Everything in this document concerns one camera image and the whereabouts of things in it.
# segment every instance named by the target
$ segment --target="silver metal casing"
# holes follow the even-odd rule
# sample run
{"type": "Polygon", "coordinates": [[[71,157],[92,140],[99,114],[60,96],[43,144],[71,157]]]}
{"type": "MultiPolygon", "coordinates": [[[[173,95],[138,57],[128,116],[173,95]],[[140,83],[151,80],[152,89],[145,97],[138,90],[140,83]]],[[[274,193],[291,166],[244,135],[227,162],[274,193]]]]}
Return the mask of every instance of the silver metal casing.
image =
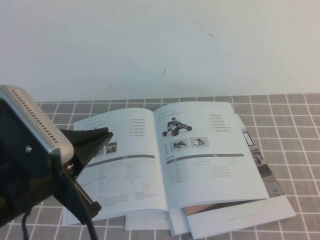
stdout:
{"type": "Polygon", "coordinates": [[[59,155],[61,164],[73,157],[71,142],[23,88],[0,85],[0,99],[7,102],[48,154],[59,155]]]}

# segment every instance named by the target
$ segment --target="gray checkered mat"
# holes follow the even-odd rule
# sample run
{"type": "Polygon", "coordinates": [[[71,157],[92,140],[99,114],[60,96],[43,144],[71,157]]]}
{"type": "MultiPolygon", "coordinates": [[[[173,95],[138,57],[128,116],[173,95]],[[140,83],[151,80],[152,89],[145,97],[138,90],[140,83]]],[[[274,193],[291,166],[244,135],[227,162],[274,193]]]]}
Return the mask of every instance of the gray checkered mat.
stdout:
{"type": "MultiPolygon", "coordinates": [[[[320,94],[185,97],[108,101],[41,102],[61,129],[74,122],[124,108],[155,109],[176,102],[230,102],[259,145],[271,170],[297,213],[296,217],[207,240],[320,240],[320,94]]],[[[0,240],[22,240],[22,216],[0,228],[0,240]]],[[[27,218],[31,240],[89,240],[87,227],[62,226],[62,206],[53,197],[33,208],[27,218]]],[[[104,240],[191,240],[168,230],[125,231],[125,217],[94,222],[104,240]]]]}

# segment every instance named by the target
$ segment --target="stack of booklets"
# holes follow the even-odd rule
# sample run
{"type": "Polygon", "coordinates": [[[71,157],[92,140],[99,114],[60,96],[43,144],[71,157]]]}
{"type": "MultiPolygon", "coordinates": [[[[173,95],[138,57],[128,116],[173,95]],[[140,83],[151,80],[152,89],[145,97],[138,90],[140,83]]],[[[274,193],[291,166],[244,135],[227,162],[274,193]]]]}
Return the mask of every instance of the stack of booklets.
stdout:
{"type": "MultiPolygon", "coordinates": [[[[192,233],[194,239],[295,216],[241,119],[227,102],[127,108],[74,124],[114,136],[78,177],[126,230],[192,233]]],[[[63,224],[79,221],[66,209],[63,224]]]]}

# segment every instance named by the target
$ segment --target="booklet page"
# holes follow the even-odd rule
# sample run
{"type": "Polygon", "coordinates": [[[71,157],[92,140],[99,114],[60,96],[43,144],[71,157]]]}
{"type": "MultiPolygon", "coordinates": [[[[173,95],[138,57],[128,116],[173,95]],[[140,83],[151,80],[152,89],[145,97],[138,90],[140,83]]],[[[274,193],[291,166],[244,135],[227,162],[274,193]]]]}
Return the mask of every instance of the booklet page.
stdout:
{"type": "Polygon", "coordinates": [[[169,230],[166,211],[135,212],[125,216],[126,231],[169,230]]]}
{"type": "Polygon", "coordinates": [[[153,114],[169,209],[268,198],[229,103],[174,103],[153,114]]]}
{"type": "MultiPolygon", "coordinates": [[[[96,115],[75,130],[108,127],[113,137],[89,162],[78,183],[102,210],[94,220],[139,210],[166,210],[166,196],[153,112],[128,108],[96,115]]],[[[64,222],[78,221],[65,211],[64,222]]]]}
{"type": "Polygon", "coordinates": [[[256,164],[270,198],[185,207],[184,211],[194,239],[265,224],[296,215],[258,146],[254,143],[240,117],[236,115],[236,118],[252,154],[252,161],[256,164]]]}

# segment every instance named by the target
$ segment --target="ventilation holes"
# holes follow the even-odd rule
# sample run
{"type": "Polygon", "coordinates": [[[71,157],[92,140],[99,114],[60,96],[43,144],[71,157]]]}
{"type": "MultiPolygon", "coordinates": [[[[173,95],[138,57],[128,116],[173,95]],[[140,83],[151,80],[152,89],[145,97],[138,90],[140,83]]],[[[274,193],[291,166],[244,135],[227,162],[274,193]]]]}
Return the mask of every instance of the ventilation holes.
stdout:
{"type": "Polygon", "coordinates": [[[33,119],[37,122],[38,126],[42,128],[42,130],[47,134],[49,139],[54,143],[59,143],[59,138],[51,133],[51,128],[44,123],[44,120],[42,117],[35,111],[35,109],[30,105],[29,101],[26,99],[25,96],[21,94],[19,90],[11,89],[11,92],[15,96],[16,100],[20,102],[20,104],[23,106],[23,108],[30,113],[30,115],[33,117],[33,119]]]}

